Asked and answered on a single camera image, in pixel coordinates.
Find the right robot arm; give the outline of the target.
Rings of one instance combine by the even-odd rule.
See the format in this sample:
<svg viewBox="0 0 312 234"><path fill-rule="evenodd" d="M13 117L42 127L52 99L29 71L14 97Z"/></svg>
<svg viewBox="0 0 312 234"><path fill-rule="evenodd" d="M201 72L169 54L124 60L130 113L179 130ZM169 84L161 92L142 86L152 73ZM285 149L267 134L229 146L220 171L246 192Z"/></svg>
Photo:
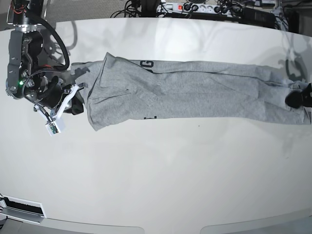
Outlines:
<svg viewBox="0 0 312 234"><path fill-rule="evenodd" d="M46 117L49 115L47 109L58 111L62 104L65 113L81 114L83 104L77 95L65 101L71 85L63 85L57 74L69 68L69 54L58 33L42 17L43 7L42 0L13 0L10 3L7 17L12 19L11 25L15 29L9 40L6 92L15 99L25 98ZM39 63L39 55L46 49L38 26L43 26L53 36L65 63Z"/></svg>

